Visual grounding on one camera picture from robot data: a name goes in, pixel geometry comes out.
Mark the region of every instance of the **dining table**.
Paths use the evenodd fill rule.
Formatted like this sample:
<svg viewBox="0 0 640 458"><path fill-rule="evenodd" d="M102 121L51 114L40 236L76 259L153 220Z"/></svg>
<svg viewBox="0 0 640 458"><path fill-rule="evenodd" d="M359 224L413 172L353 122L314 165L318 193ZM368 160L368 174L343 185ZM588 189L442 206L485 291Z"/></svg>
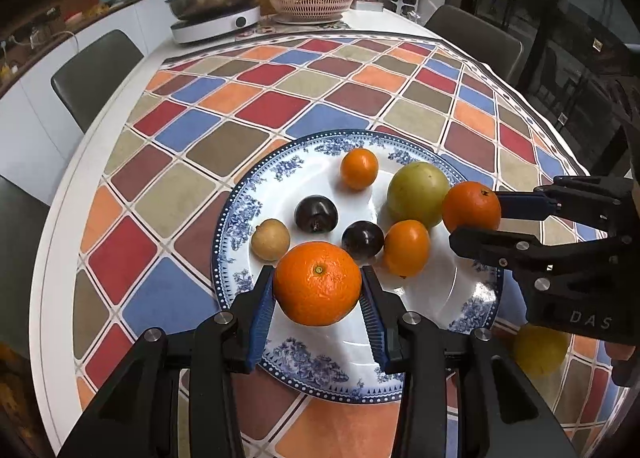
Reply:
<svg viewBox="0 0 640 458"><path fill-rule="evenodd" d="M164 42L86 132L40 241L30 353L56 453L148 327L193 329L228 308L212 280L211 247L218 217L247 172L298 138L341 129L392 136L494 190L531 191L557 175L587 174L549 122L489 66L387 10L348 10L323 26L266 20L189 46ZM500 229L548 245L604 236L555 217L503 219ZM511 348L526 307L510 272L497 298L492 333ZM308 351L305 358L324 362ZM597 446L625 398L610 372L602 342L572 336L562 365L532 379L581 456ZM178 399L180 458L190 455L188 378L183 372ZM247 457L390 455L400 393L385 389L386 378L369 396L358 396L360 387L339 398L298 379L294 387L265 365L233 376ZM447 458L457 456L457 430L454 375L447 379Z"/></svg>

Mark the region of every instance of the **plate rim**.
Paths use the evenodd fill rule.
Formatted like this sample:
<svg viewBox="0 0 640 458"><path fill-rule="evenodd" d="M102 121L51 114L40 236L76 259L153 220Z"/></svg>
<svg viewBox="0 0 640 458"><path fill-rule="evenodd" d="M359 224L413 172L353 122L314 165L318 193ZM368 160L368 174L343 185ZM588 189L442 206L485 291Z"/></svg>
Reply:
<svg viewBox="0 0 640 458"><path fill-rule="evenodd" d="M354 129L338 129L338 130L325 130L319 131L317 133L308 134L305 136L301 136L300 138L296 138L290 142L287 142L283 146L280 146L278 149L268 153L264 157L262 157L258 162L254 164L254 166L247 171L244 176L240 179L240 181L233 187L230 191L229 196L226 198L226 201L220 211L220 216L218 217L218 221L216 222L216 227L214 230L213 239L211 242L211 252L210 252L210 278L211 278L211 286L212 291L215 294L217 301L220 304L221 310L228 310L231 307L231 304L228 304L225 298L225 294L222 289L222 284L220 283L220 242L222 240L222 227L226 221L226 217L229 210L229 207L233 204L235 198L238 196L240 191L244 188L244 184L247 180L250 180L256 172L258 172L262 166L267 164L273 158L276 158L283 152L289 151L295 146L300 144L304 144L310 140L316 140L318 138L322 138L325 136L336 136L336 135L349 135L349 134L359 134L364 136L372 136L378 138L386 138L388 140L392 140L393 142L397 142L400 144L404 144L406 146L411 147L412 149L417 149L421 152L426 152L430 155L434 155L438 157L444 164L448 166L448 169L451 170L455 175L457 175L461 181L466 181L466 178L460 171L458 171L455 167L453 167L449 162L440 157L436 152L430 151L429 149L417 144L415 142L410 141L409 139L402 138L400 136L395 136L394 134L384 133L382 131L375 130L354 130ZM504 270L502 268L494 267L496 278L495 278L495 287L496 287L496 300L494 307L490 310L489 315L484 323L484 327L490 329L495 321L495 318L498 313L498 307L500 306L500 301L502 300L502 290L504 287ZM387 402L395 402L400 400L402 397L402 388L399 388L397 391L384 391L384 387L375 388L383 390L379 393L368 393L363 394L362 396L350 395L347 392L338 392L332 391L327 392L326 389L319 389L309 384L302 382L301 380L296 379L295 377L290 377L284 372L282 372L276 364L269 362L264 355L260 358L258 365L269 375L276 378L278 381L286 384L287 386L300 391L305 394L309 394L316 398L322 398L323 400L330 400L332 402L345 403L345 404L384 404Z"/></svg>

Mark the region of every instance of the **blue floral pattern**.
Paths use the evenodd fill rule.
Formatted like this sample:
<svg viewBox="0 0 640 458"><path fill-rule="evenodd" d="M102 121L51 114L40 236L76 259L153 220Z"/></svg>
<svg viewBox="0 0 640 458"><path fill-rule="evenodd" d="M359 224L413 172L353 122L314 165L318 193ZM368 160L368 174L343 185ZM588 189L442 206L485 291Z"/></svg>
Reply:
<svg viewBox="0 0 640 458"><path fill-rule="evenodd" d="M378 366L373 371L376 373L378 382L380 384L383 384L384 382L389 382L391 380L397 380L398 382L404 382L404 373L394 373L394 374L387 375L384 371L382 371L380 366Z"/></svg>
<svg viewBox="0 0 640 458"><path fill-rule="evenodd" d="M474 294L464 303L460 317L449 324L449 330L453 332L468 334L471 330L484 326L492 308L495 308L497 299L494 292L495 269L479 261L474 261L472 268L478 274L491 276L491 279L478 282Z"/></svg>
<svg viewBox="0 0 640 458"><path fill-rule="evenodd" d="M407 165L411 162L418 162L417 158L412 157L406 151L398 148L394 149L394 152L389 154L388 159L393 160L394 162L398 162L398 164L402 165Z"/></svg>
<svg viewBox="0 0 640 458"><path fill-rule="evenodd" d="M245 182L244 182L244 186L247 189L251 189L253 192L255 192L257 190L257 187L261 184L266 182L267 179L266 178L260 178L260 175L258 174L254 174L252 175L251 178L248 178Z"/></svg>
<svg viewBox="0 0 640 458"><path fill-rule="evenodd" d="M241 272L234 272L234 281L236 282L236 295L254 289L254 278L247 268Z"/></svg>
<svg viewBox="0 0 640 458"><path fill-rule="evenodd" d="M229 211L225 234L231 238L231 249L238 250L249 241L251 220L262 210L262 203L247 194L238 198Z"/></svg>
<svg viewBox="0 0 640 458"><path fill-rule="evenodd" d="M284 374L292 375L316 388L328 388L335 382L349 380L349 375L341 370L337 362L326 355L311 356L306 344L293 337L288 337L280 346L274 348L268 359Z"/></svg>
<svg viewBox="0 0 640 458"><path fill-rule="evenodd" d="M305 163L298 155L294 156L291 160L281 160L271 167L271 170L276 174L276 180L282 182L282 177L289 177L295 173L295 171L302 167Z"/></svg>
<svg viewBox="0 0 640 458"><path fill-rule="evenodd" d="M322 140L322 144L316 146L314 151L328 154L330 156L339 156L348 153L351 149L362 148L364 140L351 135L345 136L328 136Z"/></svg>
<svg viewBox="0 0 640 458"><path fill-rule="evenodd" d="M471 330L484 326L489 311L493 303L489 303L482 298L473 296L466 301L462 307L460 317L449 324L448 329L452 332L471 333Z"/></svg>

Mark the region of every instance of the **chair backrest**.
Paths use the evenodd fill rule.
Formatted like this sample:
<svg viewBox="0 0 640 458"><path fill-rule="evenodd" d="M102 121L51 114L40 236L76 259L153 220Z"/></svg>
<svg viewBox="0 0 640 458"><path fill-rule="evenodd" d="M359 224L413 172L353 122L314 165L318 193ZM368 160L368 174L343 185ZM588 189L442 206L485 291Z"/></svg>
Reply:
<svg viewBox="0 0 640 458"><path fill-rule="evenodd" d="M33 265L49 207L0 176L0 342L29 358Z"/></svg>
<svg viewBox="0 0 640 458"><path fill-rule="evenodd" d="M51 78L51 86L83 132L142 59L121 30L112 30L79 51Z"/></svg>
<svg viewBox="0 0 640 458"><path fill-rule="evenodd" d="M511 82L524 52L522 43L515 37L451 5L440 6L425 28L487 63L507 82Z"/></svg>

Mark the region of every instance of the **white cabinet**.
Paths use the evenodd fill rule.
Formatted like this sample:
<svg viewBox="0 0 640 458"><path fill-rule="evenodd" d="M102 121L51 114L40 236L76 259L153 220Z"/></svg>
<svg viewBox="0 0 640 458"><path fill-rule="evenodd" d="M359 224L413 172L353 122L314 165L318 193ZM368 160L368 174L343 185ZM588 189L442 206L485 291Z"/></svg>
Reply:
<svg viewBox="0 0 640 458"><path fill-rule="evenodd" d="M24 89L40 123L66 162L80 143L82 130L53 91L51 77L75 54L76 42L70 38L46 54L16 83Z"/></svg>
<svg viewBox="0 0 640 458"><path fill-rule="evenodd" d="M171 25L178 21L165 1L142 0L133 5L149 53L171 37Z"/></svg>
<svg viewBox="0 0 640 458"><path fill-rule="evenodd" d="M50 205L65 168L22 86L15 84L0 99L0 174Z"/></svg>
<svg viewBox="0 0 640 458"><path fill-rule="evenodd" d="M80 50L82 50L82 48L86 48L92 42L101 38L111 30L121 30L127 34L129 39L135 43L144 55L146 55L148 51L146 49L145 38L142 34L140 23L138 22L136 5L137 3L134 3L126 8L121 8L117 12L100 19L79 32L78 43L80 45Z"/></svg>

